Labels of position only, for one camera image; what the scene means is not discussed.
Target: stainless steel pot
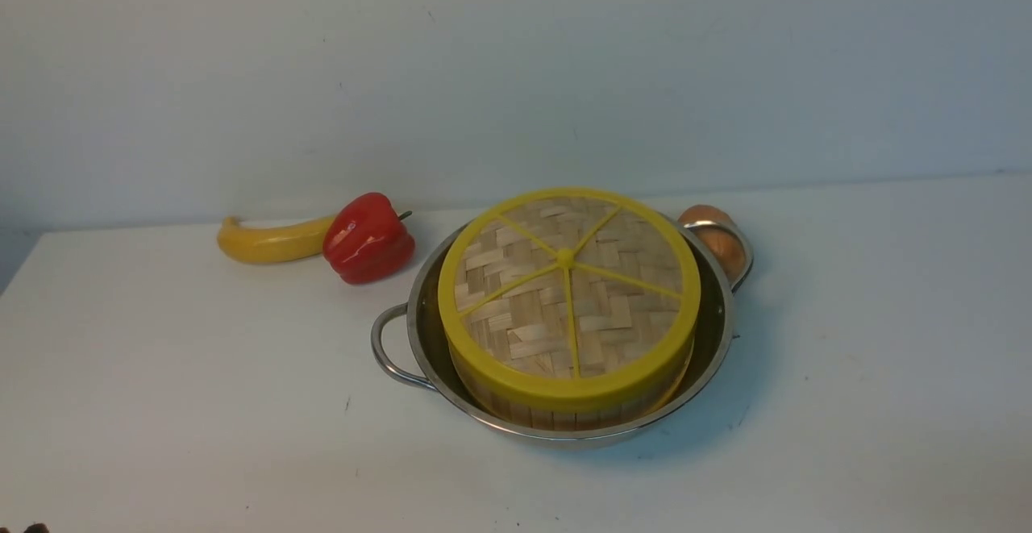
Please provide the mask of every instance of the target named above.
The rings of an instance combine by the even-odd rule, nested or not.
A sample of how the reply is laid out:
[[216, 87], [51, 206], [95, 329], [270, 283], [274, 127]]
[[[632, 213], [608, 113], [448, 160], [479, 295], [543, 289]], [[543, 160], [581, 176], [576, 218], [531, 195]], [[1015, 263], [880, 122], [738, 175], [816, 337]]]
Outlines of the stainless steel pot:
[[[503, 420], [480, 408], [462, 385], [452, 365], [448, 339], [438, 311], [438, 277], [448, 248], [462, 230], [459, 228], [445, 240], [423, 264], [412, 288], [409, 303], [383, 312], [373, 324], [373, 354], [377, 364], [395, 380], [442, 394], [459, 410], [485, 427], [518, 440], [553, 448], [596, 448], [615, 444], [640, 434], [646, 428], [684, 406], [707, 385], [731, 347], [734, 322], [733, 292], [752, 269], [752, 249], [745, 236], [730, 224], [698, 221], [678, 225], [695, 253], [702, 279], [702, 303], [696, 323], [696, 343], [688, 370], [678, 385], [674, 398], [651, 414], [613, 427], [585, 431], [555, 431], [524, 427]], [[701, 228], [719, 228], [735, 237], [745, 251], [745, 269], [734, 282], [729, 282], [713, 253], [692, 233]], [[409, 324], [409, 344], [416, 363], [425, 376], [401, 370], [387, 357], [383, 347], [386, 323], [402, 315]]]

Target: toy banana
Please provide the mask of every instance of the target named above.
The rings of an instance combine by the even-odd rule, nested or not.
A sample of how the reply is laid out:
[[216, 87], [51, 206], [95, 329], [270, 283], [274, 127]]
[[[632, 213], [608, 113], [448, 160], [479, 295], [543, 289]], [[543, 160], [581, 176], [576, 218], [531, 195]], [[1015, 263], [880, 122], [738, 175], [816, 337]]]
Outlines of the toy banana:
[[219, 229], [219, 248], [227, 257], [245, 263], [278, 263], [322, 253], [323, 239], [334, 217], [272, 228], [240, 226], [226, 217]]

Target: yellow spoke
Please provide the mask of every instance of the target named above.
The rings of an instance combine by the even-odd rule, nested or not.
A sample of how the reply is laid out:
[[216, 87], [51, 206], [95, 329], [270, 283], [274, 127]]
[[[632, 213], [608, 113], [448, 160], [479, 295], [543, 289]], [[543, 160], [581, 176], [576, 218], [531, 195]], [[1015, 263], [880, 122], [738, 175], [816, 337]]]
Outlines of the yellow spoke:
[[574, 284], [569, 269], [562, 270], [562, 287], [567, 296], [567, 319], [569, 320], [567, 335], [570, 342], [570, 357], [574, 362], [574, 378], [580, 378], [580, 356], [577, 355], [577, 322], [574, 321]]
[[574, 265], [574, 268], [575, 269], [582, 269], [584, 271], [587, 271], [589, 273], [593, 273], [595, 275], [600, 275], [600, 276], [605, 277], [607, 279], [614, 279], [616, 281], [619, 281], [620, 283], [626, 283], [627, 285], [634, 285], [636, 287], [641, 287], [642, 289], [645, 289], [645, 290], [648, 290], [648, 291], [652, 291], [653, 293], [659, 293], [659, 294], [668, 295], [668, 296], [671, 296], [671, 297], [677, 297], [678, 301], [680, 301], [680, 299], [681, 299], [681, 294], [678, 293], [678, 291], [674, 291], [672, 289], [667, 289], [665, 287], [659, 287], [658, 285], [653, 285], [651, 283], [647, 283], [647, 282], [642, 281], [640, 279], [635, 279], [634, 277], [627, 277], [626, 275], [622, 275], [620, 273], [616, 273], [616, 272], [613, 272], [613, 271], [609, 271], [609, 270], [606, 270], [606, 269], [602, 269], [602, 268], [598, 268], [598, 266], [594, 266], [594, 265], [591, 265], [591, 264], [585, 264], [585, 263], [581, 263], [581, 262], [576, 263]]
[[477, 311], [478, 309], [482, 308], [483, 306], [487, 305], [488, 303], [493, 302], [494, 300], [501, 297], [502, 295], [508, 293], [509, 291], [512, 291], [516, 287], [519, 287], [520, 285], [522, 285], [522, 284], [524, 284], [524, 283], [526, 283], [528, 281], [538, 279], [542, 275], [546, 275], [548, 273], [551, 273], [551, 272], [555, 271], [556, 269], [559, 269], [559, 265], [555, 264], [555, 263], [552, 263], [552, 264], [550, 264], [548, 266], [544, 266], [544, 268], [539, 269], [538, 271], [531, 273], [530, 275], [524, 275], [523, 277], [520, 277], [519, 279], [510, 281], [509, 283], [506, 283], [505, 285], [503, 285], [502, 287], [499, 287], [497, 291], [494, 291], [493, 293], [491, 293], [491, 294], [487, 295], [486, 297], [484, 297], [484, 299], [480, 300], [479, 302], [477, 302], [477, 304], [474, 305], [473, 307], [460, 311], [459, 314], [458, 314], [458, 316], [459, 317], [465, 317], [466, 315], [470, 315], [471, 313]]
[[583, 247], [585, 247], [587, 245], [588, 241], [590, 241], [591, 238], [594, 237], [594, 234], [596, 232], [599, 232], [600, 230], [602, 230], [602, 227], [606, 226], [606, 223], [608, 223], [609, 221], [613, 220], [613, 217], [615, 217], [616, 214], [619, 213], [622, 210], [623, 210], [623, 208], [620, 207], [619, 205], [617, 205], [615, 209], [613, 209], [612, 211], [610, 211], [610, 213], [605, 216], [605, 218], [603, 218], [601, 221], [599, 221], [599, 224], [592, 226], [591, 230], [588, 230], [587, 234], [585, 234], [584, 238], [580, 240], [580, 243], [578, 243], [577, 246], [574, 247], [574, 256], [576, 256], [577, 253], [581, 252], [581, 249], [583, 249]]
[[527, 239], [529, 239], [535, 245], [537, 245], [537, 246], [541, 247], [542, 249], [544, 249], [545, 252], [548, 253], [549, 255], [552, 255], [553, 257], [555, 256], [555, 249], [552, 249], [552, 247], [549, 247], [548, 245], [545, 245], [544, 241], [542, 241], [541, 239], [538, 239], [533, 232], [530, 232], [526, 228], [523, 228], [523, 225], [521, 225], [518, 222], [510, 219], [509, 217], [506, 217], [505, 215], [497, 215], [497, 217], [495, 217], [495, 218], [497, 218], [499, 221], [506, 223], [507, 225], [511, 226], [515, 231], [519, 232], [523, 237], [526, 237]]

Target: pan handle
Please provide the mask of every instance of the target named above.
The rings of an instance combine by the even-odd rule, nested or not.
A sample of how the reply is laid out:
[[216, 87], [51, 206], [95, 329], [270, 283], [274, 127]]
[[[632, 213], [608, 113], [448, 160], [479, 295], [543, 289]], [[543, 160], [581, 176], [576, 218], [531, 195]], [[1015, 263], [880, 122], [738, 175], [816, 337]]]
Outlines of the pan handle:
[[377, 358], [377, 364], [380, 368], [387, 373], [391, 378], [401, 382], [402, 384], [418, 386], [421, 388], [426, 388], [431, 391], [436, 391], [436, 387], [430, 380], [424, 378], [423, 376], [417, 376], [410, 372], [406, 372], [390, 360], [387, 357], [387, 351], [384, 349], [384, 325], [387, 324], [391, 319], [397, 319], [402, 315], [408, 315], [409, 304], [396, 305], [387, 311], [380, 314], [377, 320], [373, 322], [373, 356]]
[[716, 228], [733, 236], [737, 240], [738, 244], [742, 246], [742, 254], [745, 256], [745, 265], [742, 268], [742, 273], [731, 282], [731, 291], [737, 291], [738, 287], [742, 286], [742, 282], [748, 277], [749, 272], [752, 271], [752, 245], [749, 244], [749, 240], [745, 239], [742, 231], [738, 229], [737, 226], [733, 224], [728, 224], [721, 221], [712, 220], [702, 220], [694, 221], [690, 223], [685, 223], [682, 227], [690, 230], [691, 232], [704, 230], [707, 228]]

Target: toy pepper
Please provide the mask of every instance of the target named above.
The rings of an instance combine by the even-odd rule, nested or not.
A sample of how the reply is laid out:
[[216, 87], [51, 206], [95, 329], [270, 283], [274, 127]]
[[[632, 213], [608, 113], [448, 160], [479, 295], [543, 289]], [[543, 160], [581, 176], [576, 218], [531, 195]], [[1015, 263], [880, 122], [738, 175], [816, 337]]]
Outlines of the toy pepper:
[[323, 240], [323, 256], [352, 285], [372, 283], [397, 272], [416, 251], [416, 240], [390, 199], [379, 192], [351, 201], [332, 221]]

